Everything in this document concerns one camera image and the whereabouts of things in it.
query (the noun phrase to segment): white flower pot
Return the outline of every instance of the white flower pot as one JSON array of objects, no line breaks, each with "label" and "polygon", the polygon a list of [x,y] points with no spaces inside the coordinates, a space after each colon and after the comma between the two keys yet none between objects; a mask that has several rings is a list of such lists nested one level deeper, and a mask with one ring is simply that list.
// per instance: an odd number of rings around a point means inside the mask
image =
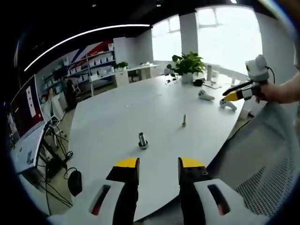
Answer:
[{"label": "white flower pot", "polygon": [[186,84],[186,83],[192,83],[193,81],[194,81],[194,76],[192,73],[187,73],[182,75],[181,83]]}]

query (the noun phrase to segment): white controller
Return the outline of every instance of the white controller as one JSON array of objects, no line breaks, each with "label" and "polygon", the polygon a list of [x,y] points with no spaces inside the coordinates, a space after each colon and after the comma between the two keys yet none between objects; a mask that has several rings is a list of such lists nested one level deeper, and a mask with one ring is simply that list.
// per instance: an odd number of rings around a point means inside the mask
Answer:
[{"label": "white controller", "polygon": [[198,96],[199,96],[200,99],[204,99],[204,100],[208,100],[208,101],[215,100],[215,97],[213,97],[213,96],[207,94],[207,93],[205,92],[205,90],[199,91]]},{"label": "white controller", "polygon": [[225,108],[226,106],[232,108],[232,110],[234,110],[234,111],[237,110],[237,108],[235,107],[235,105],[232,102],[228,102],[228,101],[225,101],[224,99],[221,99],[220,107]]}]

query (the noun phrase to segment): human hand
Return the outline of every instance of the human hand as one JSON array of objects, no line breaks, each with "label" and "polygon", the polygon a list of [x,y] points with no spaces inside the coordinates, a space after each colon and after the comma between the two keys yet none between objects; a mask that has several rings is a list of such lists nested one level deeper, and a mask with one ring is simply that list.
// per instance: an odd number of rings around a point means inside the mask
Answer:
[{"label": "human hand", "polygon": [[267,82],[264,85],[261,85],[261,92],[259,96],[256,96],[256,102],[259,103],[261,100],[268,102],[277,102],[280,87]]}]

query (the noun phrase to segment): ceiling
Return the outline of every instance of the ceiling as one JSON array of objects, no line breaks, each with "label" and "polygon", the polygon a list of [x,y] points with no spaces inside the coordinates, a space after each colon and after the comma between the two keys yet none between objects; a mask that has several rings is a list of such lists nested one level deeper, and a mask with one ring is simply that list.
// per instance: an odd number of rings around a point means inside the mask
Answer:
[{"label": "ceiling", "polygon": [[[257,0],[238,0],[256,12],[272,14]],[[229,0],[45,0],[10,1],[6,7],[10,17],[3,29],[9,30],[6,42],[8,65],[13,65],[19,41],[18,71],[28,77],[58,57],[101,40],[115,37],[136,37],[150,28],[116,28],[74,38],[41,57],[26,72],[24,69],[41,53],[73,35],[110,25],[144,23],[153,25],[169,16],[187,14],[195,8],[231,4]]]}]

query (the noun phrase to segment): potted plant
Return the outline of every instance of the potted plant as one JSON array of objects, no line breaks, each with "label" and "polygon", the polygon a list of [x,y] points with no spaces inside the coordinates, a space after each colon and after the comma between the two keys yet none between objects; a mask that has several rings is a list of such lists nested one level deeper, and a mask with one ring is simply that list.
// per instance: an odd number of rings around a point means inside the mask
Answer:
[{"label": "potted plant", "polygon": [[203,58],[194,52],[182,56],[174,55],[172,60],[175,62],[175,68],[172,68],[171,64],[168,64],[167,68],[182,76],[182,83],[192,83],[194,74],[198,75],[204,71],[204,63],[201,59]]},{"label": "potted plant", "polygon": [[122,62],[120,62],[118,64],[115,64],[113,67],[115,69],[119,69],[120,68],[121,70],[125,70],[125,68],[128,67],[128,63],[125,62],[125,61],[122,61]]}]

